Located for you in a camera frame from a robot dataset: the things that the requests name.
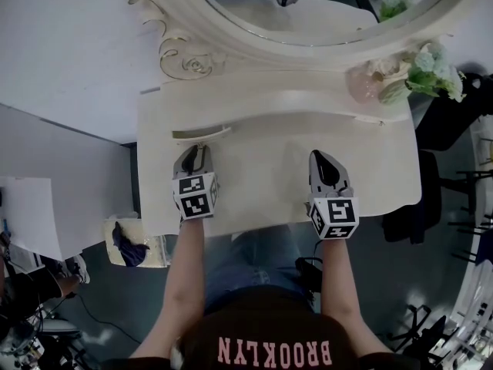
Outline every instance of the black sleeve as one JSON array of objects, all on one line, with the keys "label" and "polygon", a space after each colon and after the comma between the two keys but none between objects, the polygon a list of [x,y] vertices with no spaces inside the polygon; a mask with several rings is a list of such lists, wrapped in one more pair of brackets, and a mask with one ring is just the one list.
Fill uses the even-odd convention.
[{"label": "black sleeve", "polygon": [[420,370],[418,360],[408,356],[378,353],[360,358],[361,370]]},{"label": "black sleeve", "polygon": [[113,359],[101,364],[101,370],[169,370],[169,359],[135,358]]}]

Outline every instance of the pink vase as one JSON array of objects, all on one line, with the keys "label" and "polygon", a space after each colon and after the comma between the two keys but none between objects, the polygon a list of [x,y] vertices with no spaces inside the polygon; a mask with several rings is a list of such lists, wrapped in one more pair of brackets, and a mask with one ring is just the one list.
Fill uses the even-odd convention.
[{"label": "pink vase", "polygon": [[346,73],[346,84],[349,94],[360,104],[367,104],[378,99],[383,88],[377,75],[369,76],[361,67],[355,67]]}]

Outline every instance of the mirror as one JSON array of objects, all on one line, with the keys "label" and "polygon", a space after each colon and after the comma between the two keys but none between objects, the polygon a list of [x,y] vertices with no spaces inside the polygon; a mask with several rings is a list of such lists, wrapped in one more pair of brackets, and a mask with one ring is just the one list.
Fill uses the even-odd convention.
[{"label": "mirror", "polygon": [[207,0],[259,37],[291,45],[369,39],[426,14],[440,0]]}]

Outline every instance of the person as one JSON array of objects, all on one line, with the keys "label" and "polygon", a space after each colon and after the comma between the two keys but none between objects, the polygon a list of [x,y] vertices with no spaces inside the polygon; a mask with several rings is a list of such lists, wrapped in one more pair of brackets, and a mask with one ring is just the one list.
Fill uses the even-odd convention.
[{"label": "person", "polygon": [[[41,257],[45,267],[28,274],[16,273],[12,263],[5,259],[10,245],[5,237],[3,235],[0,240],[0,341],[12,327],[35,315],[41,304],[51,298],[64,298],[80,284],[90,281],[86,263],[80,255],[66,261],[71,271],[67,269],[65,273],[59,262],[45,257]],[[5,269],[9,274],[7,284]]]},{"label": "person", "polygon": [[293,271],[294,241],[280,229],[288,230],[242,234],[205,279],[203,222],[183,222],[156,323],[131,358],[102,368],[165,369],[173,357],[173,368],[184,370],[418,369],[419,362],[383,345],[361,317],[345,240],[321,243],[316,314]]}]

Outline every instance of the blue jeans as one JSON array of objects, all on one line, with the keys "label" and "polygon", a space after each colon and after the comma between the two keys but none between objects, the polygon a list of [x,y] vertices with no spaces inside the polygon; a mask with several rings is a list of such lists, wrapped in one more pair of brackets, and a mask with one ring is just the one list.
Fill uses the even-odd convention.
[{"label": "blue jeans", "polygon": [[206,308],[240,288],[274,285],[305,295],[295,279],[300,251],[287,225],[241,234],[226,258],[206,276]]}]

